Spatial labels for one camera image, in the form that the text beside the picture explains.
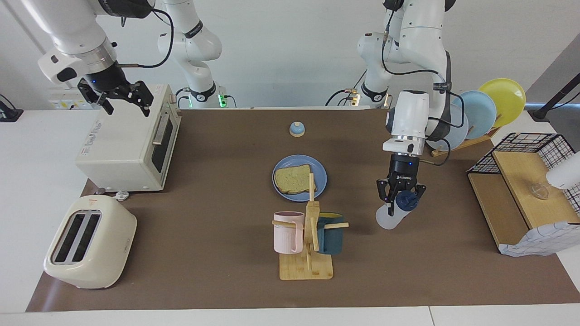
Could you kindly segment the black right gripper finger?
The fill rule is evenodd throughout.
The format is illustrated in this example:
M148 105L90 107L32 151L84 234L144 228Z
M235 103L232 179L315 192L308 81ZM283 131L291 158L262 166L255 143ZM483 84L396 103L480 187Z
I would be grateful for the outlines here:
M120 85L119 96L124 101L139 107L143 115L149 117L154 96L143 81Z
M112 115L114 108L107 99L107 93L97 94L86 80L79 80L77 87L85 101L102 107L108 115Z

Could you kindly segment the translucent blue-capped seasoning bottle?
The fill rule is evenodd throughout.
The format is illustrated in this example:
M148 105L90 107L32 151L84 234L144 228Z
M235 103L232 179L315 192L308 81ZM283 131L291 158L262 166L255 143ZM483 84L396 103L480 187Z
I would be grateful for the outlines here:
M402 219L412 212L419 202L419 197L411 191L401 191L392 204L385 203L376 211L376 221L380 227L392 230Z

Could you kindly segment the toasted bread slice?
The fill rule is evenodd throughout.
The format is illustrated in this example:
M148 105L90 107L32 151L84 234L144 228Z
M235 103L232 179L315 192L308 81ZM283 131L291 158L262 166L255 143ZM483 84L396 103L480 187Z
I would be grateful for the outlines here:
M280 168L274 172L274 185L284 194L309 192L311 173L308 164Z

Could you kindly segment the wooden plate rack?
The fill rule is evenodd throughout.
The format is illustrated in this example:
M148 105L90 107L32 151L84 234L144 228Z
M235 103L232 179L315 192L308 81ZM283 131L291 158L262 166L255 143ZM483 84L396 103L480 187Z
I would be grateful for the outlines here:
M460 150L460 149L463 149L463 148L468 147L468 146L473 146L475 144L479 144L481 142L486 142L487 140L491 140L491 138L494 136L494 134L496 134L496 132L499 131L499 129L500 129L500 127L493 128L487 134L481 136L480 138L466 139L458 147L456 147L455 149L453 149L451 151ZM438 157L438 156L444 155L447 151L441 150L442 148L443 147L441 147L441 146L436 147L434 150L432 150L430 152L430 155L432 157Z

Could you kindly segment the light blue round plate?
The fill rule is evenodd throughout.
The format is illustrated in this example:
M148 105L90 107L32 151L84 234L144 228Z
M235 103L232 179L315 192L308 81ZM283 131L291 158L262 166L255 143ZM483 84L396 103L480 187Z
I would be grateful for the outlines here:
M466 139L476 139L487 134L497 117L495 103L482 91L466 91L452 101L459 108L464 104L464 114L469 122Z

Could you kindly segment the white toaster oven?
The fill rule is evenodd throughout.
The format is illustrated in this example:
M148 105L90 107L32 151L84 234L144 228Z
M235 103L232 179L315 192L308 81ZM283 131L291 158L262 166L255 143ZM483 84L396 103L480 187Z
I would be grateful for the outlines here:
M149 87L154 100L146 117L136 106L110 99L100 109L75 165L106 192L164 189L182 118L168 84Z

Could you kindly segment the black clamp base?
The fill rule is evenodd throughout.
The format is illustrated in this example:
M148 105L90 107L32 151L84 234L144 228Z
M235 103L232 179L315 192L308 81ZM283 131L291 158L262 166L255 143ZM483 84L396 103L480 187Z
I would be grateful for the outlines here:
M17 109L15 105L2 93L0 93L0 122L16 122L23 114L23 109Z

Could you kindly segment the wooden shelf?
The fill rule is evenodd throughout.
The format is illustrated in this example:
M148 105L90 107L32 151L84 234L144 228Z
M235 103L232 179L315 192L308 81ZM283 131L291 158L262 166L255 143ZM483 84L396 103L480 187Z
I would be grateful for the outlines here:
M489 165L478 163L468 173L481 210L497 245L515 245L530 230L566 221L580 224L580 211L566 191L547 183L538 153L493 151ZM535 198L532 183L544 183L549 199Z

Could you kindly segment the pink ribbed mug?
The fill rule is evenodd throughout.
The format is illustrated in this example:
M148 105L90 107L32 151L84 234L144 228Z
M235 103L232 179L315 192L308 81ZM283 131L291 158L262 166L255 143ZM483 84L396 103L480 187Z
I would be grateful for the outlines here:
M274 213L275 221L284 221L292 227L274 225L274 250L280 254L298 254L303 250L303 225L305 215L302 212L283 211Z

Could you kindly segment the wooden mug rack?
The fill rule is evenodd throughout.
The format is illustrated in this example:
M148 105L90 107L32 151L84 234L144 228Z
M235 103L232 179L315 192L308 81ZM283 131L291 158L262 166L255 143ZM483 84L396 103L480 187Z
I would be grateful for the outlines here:
M317 237L317 221L320 204L314 197L314 174L310 174L309 200L303 225L303 250L298 254L279 253L280 280L330 280L334 275L331 254L320 254ZM292 227L284 221L271 221L272 225ZM346 228L347 222L326 225L325 229Z

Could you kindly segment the white checked cloth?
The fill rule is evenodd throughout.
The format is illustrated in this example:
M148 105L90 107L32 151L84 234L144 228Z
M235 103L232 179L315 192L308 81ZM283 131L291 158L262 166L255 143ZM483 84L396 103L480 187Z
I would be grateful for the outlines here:
M558 221L528 231L516 244L499 244L500 254L522 257L548 256L580 245L580 224Z

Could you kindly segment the white cylindrical object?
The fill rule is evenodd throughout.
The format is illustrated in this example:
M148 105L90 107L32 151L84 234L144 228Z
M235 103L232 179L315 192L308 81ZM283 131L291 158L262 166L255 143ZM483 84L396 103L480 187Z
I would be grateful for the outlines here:
M569 189L580 183L580 152L559 162L546 173L548 183L559 189Z

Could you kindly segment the cream two-slot toaster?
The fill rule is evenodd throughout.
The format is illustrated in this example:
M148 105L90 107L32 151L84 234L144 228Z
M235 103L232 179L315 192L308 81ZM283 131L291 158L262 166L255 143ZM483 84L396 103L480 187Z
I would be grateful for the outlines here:
M78 198L50 244L44 271L77 288L108 288L122 275L136 228L136 216L116 199Z

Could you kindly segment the brown table mat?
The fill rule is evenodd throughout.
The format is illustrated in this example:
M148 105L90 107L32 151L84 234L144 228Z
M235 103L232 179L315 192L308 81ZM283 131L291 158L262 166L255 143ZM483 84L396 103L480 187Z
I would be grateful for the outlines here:
M137 218L118 282L78 289L42 275L32 312L543 305L578 303L559 258L512 258L497 250L465 171L490 142L421 165L427 191L393 230L375 220L376 180L389 171L383 110L184 110L163 192L123 202ZM292 122L306 127L289 132ZM304 211L273 188L274 166L309 155L328 175L322 211L344 215L331 280L282 281L274 212Z

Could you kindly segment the white wall power strip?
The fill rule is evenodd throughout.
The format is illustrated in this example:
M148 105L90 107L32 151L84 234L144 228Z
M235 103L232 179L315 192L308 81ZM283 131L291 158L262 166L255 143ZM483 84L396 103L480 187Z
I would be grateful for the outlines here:
M78 89L50 89L49 103L56 110L98 110L97 105L89 103Z

